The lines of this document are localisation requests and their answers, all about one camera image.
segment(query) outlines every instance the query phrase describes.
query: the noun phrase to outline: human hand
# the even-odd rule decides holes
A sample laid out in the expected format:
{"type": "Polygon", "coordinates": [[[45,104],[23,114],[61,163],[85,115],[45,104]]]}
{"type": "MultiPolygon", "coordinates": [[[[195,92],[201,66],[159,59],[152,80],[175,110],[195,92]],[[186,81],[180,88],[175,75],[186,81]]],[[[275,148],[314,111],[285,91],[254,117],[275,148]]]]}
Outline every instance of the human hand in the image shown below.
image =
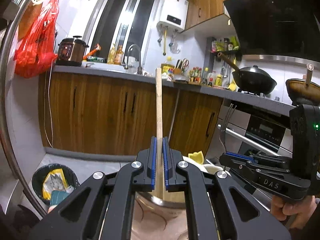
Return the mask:
{"type": "Polygon", "coordinates": [[[290,228],[302,229],[316,208],[317,204],[315,196],[306,196],[303,200],[294,204],[285,203],[282,198],[273,196],[270,212],[279,221],[284,221],[287,216],[297,214],[297,217],[290,228]]]}

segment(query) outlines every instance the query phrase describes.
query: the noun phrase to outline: electric pressure cooker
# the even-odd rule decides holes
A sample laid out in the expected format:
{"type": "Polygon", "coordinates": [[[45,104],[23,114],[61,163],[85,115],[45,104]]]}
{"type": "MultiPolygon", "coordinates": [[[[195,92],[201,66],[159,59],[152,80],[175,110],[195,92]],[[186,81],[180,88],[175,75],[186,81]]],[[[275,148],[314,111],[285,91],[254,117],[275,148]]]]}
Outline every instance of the electric pressure cooker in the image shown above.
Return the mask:
{"type": "Polygon", "coordinates": [[[57,65],[81,66],[85,49],[89,46],[81,39],[82,36],[65,38],[59,44],[57,65]]]}

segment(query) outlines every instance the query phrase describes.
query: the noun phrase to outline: metal screw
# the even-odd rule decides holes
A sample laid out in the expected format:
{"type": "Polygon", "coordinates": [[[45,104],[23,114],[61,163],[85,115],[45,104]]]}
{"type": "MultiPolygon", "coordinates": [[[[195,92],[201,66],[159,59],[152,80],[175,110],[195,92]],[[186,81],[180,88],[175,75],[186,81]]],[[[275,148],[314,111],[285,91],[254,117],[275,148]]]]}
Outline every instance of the metal screw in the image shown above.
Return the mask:
{"type": "Polygon", "coordinates": [[[134,167],[134,168],[140,168],[141,165],[142,165],[142,163],[141,162],[137,162],[137,161],[131,163],[131,166],[134,167]]]}
{"type": "Polygon", "coordinates": [[[93,174],[94,179],[101,179],[103,177],[103,173],[100,171],[97,171],[93,174]]]}
{"type": "Polygon", "coordinates": [[[225,171],[218,171],[217,172],[217,176],[220,178],[220,179],[225,179],[228,175],[225,171]]]}
{"type": "Polygon", "coordinates": [[[179,167],[181,168],[186,168],[188,167],[189,163],[185,162],[185,161],[181,161],[178,163],[179,167]]]}

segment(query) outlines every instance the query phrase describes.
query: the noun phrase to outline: frying pan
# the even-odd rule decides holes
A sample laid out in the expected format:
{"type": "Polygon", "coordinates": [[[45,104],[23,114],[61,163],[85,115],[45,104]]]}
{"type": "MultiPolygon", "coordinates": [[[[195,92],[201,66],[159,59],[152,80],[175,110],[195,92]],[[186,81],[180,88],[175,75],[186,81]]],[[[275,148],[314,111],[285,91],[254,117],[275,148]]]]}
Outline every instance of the frying pan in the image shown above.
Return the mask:
{"type": "Polygon", "coordinates": [[[258,68],[257,65],[239,69],[221,52],[218,53],[218,57],[227,62],[230,67],[235,70],[232,73],[233,79],[237,86],[243,91],[248,91],[257,95],[260,93],[267,95],[270,94],[277,85],[277,82],[271,78],[267,72],[258,68]]]}
{"type": "Polygon", "coordinates": [[[313,65],[307,64],[306,80],[291,78],[285,82],[293,106],[320,105],[320,86],[311,82],[313,68],[313,65]]]}

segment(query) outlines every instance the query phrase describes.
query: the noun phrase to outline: lower cabinet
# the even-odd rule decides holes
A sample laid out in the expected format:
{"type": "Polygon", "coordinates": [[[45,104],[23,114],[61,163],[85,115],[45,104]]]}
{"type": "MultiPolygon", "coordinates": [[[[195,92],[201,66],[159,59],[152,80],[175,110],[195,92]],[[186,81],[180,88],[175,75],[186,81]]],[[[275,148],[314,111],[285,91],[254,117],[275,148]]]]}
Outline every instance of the lower cabinet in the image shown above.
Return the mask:
{"type": "MultiPolygon", "coordinates": [[[[47,137],[52,141],[48,80],[48,75],[47,80],[44,74],[40,75],[38,93],[39,124],[43,145],[47,147],[47,137]]],[[[162,92],[163,135],[169,136],[178,90],[162,87],[162,92]]],[[[151,137],[156,135],[154,84],[54,72],[49,94],[54,148],[137,155],[150,147],[151,137]]],[[[181,90],[170,147],[184,155],[200,150],[205,154],[221,103],[221,98],[181,90]]]]}

